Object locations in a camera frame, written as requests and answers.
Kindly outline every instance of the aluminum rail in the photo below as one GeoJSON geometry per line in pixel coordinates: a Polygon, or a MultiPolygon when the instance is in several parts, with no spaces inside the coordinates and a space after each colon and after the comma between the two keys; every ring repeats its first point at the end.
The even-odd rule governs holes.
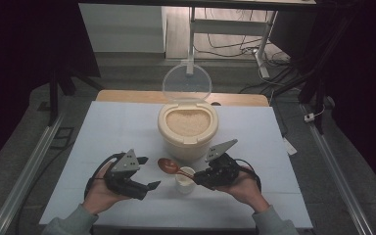
{"type": "MultiPolygon", "coordinates": [[[[301,110],[304,115],[307,114],[307,111],[303,105],[301,105],[301,110]]],[[[340,191],[341,198],[344,200],[344,203],[347,205],[350,215],[352,217],[353,223],[358,230],[360,235],[373,235],[374,232],[369,225],[367,217],[365,216],[364,211],[362,210],[358,199],[353,194],[347,179],[345,178],[334,154],[331,151],[331,148],[328,145],[325,137],[317,131],[316,126],[311,122],[309,123],[310,131],[312,132],[313,138],[322,154],[324,161],[329,169],[329,172],[332,175],[332,178],[335,181],[335,184],[340,191]]]]}
{"type": "Polygon", "coordinates": [[[52,126],[47,126],[45,128],[41,138],[38,141],[38,144],[23,168],[23,172],[2,206],[0,211],[0,234],[3,235],[6,233],[12,219],[17,213],[19,206],[35,176],[35,173],[38,171],[38,168],[41,165],[48,148],[50,147],[51,141],[53,140],[61,122],[63,121],[63,118],[66,115],[70,100],[70,97],[64,97],[58,117],[52,126]]]}

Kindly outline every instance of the gray floor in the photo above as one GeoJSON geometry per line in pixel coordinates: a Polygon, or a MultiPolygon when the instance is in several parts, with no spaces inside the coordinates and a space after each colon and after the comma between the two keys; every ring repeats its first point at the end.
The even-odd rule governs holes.
{"type": "MultiPolygon", "coordinates": [[[[98,57],[98,62],[102,78],[97,78],[97,82],[111,89],[135,90],[161,90],[165,74],[178,64],[176,61],[166,61],[156,57],[121,59],[101,55],[98,57]]],[[[257,77],[256,63],[197,61],[197,64],[210,74],[213,92],[237,93],[247,85],[262,84],[257,77]]],[[[279,70],[279,68],[269,69],[271,74],[276,74],[279,70]]],[[[59,156],[44,171],[36,186],[31,190],[21,217],[14,218],[7,234],[16,234],[17,223],[19,234],[39,234],[42,230],[38,221],[71,150],[68,148],[61,152],[61,149],[75,139],[87,109],[97,95],[96,90],[80,80],[75,79],[74,83],[77,91],[71,98],[69,111],[61,124],[60,134],[52,142],[52,148],[48,150],[38,172],[42,171],[53,158],[59,156]]],[[[263,86],[248,89],[246,93],[259,93],[262,88],[263,86]]],[[[297,90],[292,90],[272,99],[270,104],[276,113],[282,133],[298,150],[298,153],[290,159],[314,225],[313,231],[301,230],[300,233],[358,234],[309,127],[303,121],[297,94],[297,90]]],[[[23,120],[0,153],[0,209],[46,127],[49,113],[45,109],[45,102],[48,100],[48,86],[39,87],[31,93],[30,106],[23,120]]],[[[376,176],[351,142],[337,128],[334,120],[330,118],[331,109],[332,107],[328,105],[324,113],[325,136],[376,232],[376,176]]],[[[96,234],[118,233],[129,232],[109,228],[96,229],[96,234]]]]}

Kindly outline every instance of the human arm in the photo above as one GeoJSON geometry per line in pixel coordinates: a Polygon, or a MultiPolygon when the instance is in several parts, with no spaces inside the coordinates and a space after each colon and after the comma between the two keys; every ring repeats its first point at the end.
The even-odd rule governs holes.
{"type": "Polygon", "coordinates": [[[67,218],[53,218],[42,232],[43,235],[88,234],[93,223],[99,218],[98,213],[109,209],[116,202],[129,199],[107,188],[103,176],[110,164],[106,164],[97,173],[84,202],[67,218]]]}
{"type": "Polygon", "coordinates": [[[279,217],[274,207],[261,194],[256,180],[248,173],[240,171],[233,184],[215,189],[230,194],[255,211],[252,217],[259,235],[298,235],[293,222],[279,217]]]}

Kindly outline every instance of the sleeve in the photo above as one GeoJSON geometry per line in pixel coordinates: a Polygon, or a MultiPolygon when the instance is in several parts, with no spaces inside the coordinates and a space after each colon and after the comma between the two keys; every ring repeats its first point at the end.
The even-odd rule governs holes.
{"type": "Polygon", "coordinates": [[[299,235],[291,220],[282,220],[273,206],[267,211],[252,215],[258,235],[299,235]]]}
{"type": "Polygon", "coordinates": [[[89,234],[91,226],[98,218],[99,216],[89,213],[82,205],[78,205],[77,209],[66,219],[53,218],[45,227],[42,235],[89,234]]]}

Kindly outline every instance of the clear plastic lid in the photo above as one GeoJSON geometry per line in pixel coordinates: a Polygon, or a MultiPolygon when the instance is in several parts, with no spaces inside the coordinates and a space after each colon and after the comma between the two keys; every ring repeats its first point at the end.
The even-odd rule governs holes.
{"type": "Polygon", "coordinates": [[[163,93],[169,101],[204,101],[212,93],[209,74],[196,65],[189,74],[187,67],[185,64],[176,66],[164,77],[163,93]]]}

